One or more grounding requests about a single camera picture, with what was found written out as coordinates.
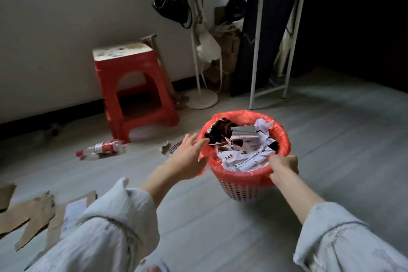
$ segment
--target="red plastic stool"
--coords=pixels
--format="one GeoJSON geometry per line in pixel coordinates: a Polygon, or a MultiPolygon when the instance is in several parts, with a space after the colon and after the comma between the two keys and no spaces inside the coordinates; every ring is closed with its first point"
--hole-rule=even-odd
{"type": "Polygon", "coordinates": [[[96,73],[105,98],[105,114],[114,139],[128,143],[129,132],[157,120],[166,120],[168,125],[177,125],[179,118],[166,89],[163,70],[156,54],[146,44],[133,43],[93,51],[96,73]],[[130,72],[142,72],[146,84],[125,91],[116,91],[119,80],[130,72]],[[161,107],[141,116],[124,116],[118,95],[149,91],[160,98],[161,107]]]}

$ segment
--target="gray floor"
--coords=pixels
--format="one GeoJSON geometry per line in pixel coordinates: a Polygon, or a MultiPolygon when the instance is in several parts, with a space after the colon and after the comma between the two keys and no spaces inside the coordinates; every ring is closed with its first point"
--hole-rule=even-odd
{"type": "MultiPolygon", "coordinates": [[[[292,80],[286,100],[279,96],[259,98],[258,111],[287,130],[302,178],[408,255],[408,94],[318,69],[292,80]]],[[[221,97],[213,108],[182,110],[178,126],[135,129],[125,155],[97,161],[79,161],[75,151],[110,139],[103,115],[68,124],[47,146],[36,134],[3,141],[0,179],[17,184],[12,204],[46,190],[57,203],[93,189],[103,195],[120,177],[134,187],[164,161],[163,142],[248,103],[247,95],[221,97]]],[[[147,263],[164,259],[172,271],[186,272],[301,270],[292,263],[301,226],[277,190],[257,203],[237,203],[207,171],[176,185],[158,217],[161,240],[147,263]]],[[[44,247],[45,232],[14,252],[22,230],[0,240],[2,271],[21,271],[44,247]]]]}

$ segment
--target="trash can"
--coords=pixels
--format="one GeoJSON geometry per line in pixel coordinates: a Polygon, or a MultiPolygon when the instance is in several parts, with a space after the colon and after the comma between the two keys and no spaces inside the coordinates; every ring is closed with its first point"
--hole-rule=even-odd
{"type": "MultiPolygon", "coordinates": [[[[257,119],[264,119],[267,123],[273,120],[272,117],[265,114],[248,110],[218,113],[213,115],[212,119],[204,125],[198,139],[204,139],[207,130],[222,117],[226,117],[239,126],[254,125],[257,119]]],[[[283,127],[274,121],[272,129],[269,130],[269,135],[279,143],[278,155],[287,156],[290,153],[291,144],[283,127]]],[[[209,157],[208,165],[219,180],[225,193],[236,201],[256,201],[275,186],[269,178],[269,175],[273,172],[269,165],[250,172],[234,172],[225,170],[222,167],[221,159],[217,157],[216,152],[209,145],[205,145],[201,150],[200,158],[205,156],[209,157]]]]}

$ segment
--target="black baseboard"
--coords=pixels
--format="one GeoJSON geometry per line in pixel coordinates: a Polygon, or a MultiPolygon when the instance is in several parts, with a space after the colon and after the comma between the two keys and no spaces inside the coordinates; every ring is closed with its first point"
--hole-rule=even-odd
{"type": "MultiPolygon", "coordinates": [[[[189,77],[173,82],[173,87],[177,92],[182,92],[196,86],[196,78],[189,77]]],[[[131,101],[137,102],[149,98],[149,94],[140,93],[133,96],[131,101]]],[[[121,104],[129,101],[127,96],[120,99],[121,104]]],[[[47,112],[40,115],[26,117],[25,119],[13,120],[0,124],[0,140],[19,136],[25,133],[47,129],[53,123],[65,124],[73,120],[83,119],[104,112],[103,99],[74,105],[72,107],[47,112]]]]}

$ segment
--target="basket rim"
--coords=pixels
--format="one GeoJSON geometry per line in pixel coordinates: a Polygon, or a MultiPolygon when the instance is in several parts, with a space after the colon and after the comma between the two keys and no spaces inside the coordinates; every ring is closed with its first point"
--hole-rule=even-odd
{"type": "MultiPolygon", "coordinates": [[[[211,120],[209,120],[204,125],[204,127],[201,129],[200,134],[198,136],[198,140],[204,139],[205,138],[204,134],[207,132],[207,130],[214,124],[214,122],[216,122],[220,118],[226,117],[226,118],[230,119],[231,115],[236,115],[237,113],[240,114],[240,113],[246,113],[246,112],[250,112],[257,119],[263,119],[267,123],[273,121],[273,127],[270,130],[270,132],[274,132],[278,128],[282,129],[283,133],[285,134],[286,140],[288,141],[289,144],[288,144],[288,148],[279,149],[278,155],[287,156],[290,153],[290,142],[289,142],[289,139],[287,137],[286,132],[284,131],[284,128],[280,124],[278,124],[278,122],[276,122],[272,117],[270,117],[268,115],[265,115],[265,114],[262,114],[262,113],[255,112],[255,111],[239,110],[239,111],[229,111],[229,112],[214,114],[212,116],[211,120]]],[[[267,176],[268,177],[270,174],[273,173],[273,171],[272,171],[272,169],[271,169],[271,167],[269,165],[267,165],[266,167],[260,168],[258,170],[254,170],[254,171],[235,172],[235,171],[229,171],[229,170],[224,169],[220,164],[221,164],[221,160],[218,157],[217,157],[217,159],[212,159],[210,157],[210,160],[208,161],[208,165],[211,167],[211,170],[214,172],[214,174],[216,175],[216,177],[218,179],[222,179],[222,177],[226,177],[226,178],[228,178],[230,180],[231,179],[235,180],[234,183],[237,183],[237,184],[240,184],[237,181],[237,179],[244,180],[244,179],[251,179],[251,178],[259,177],[259,176],[267,176]]]]}

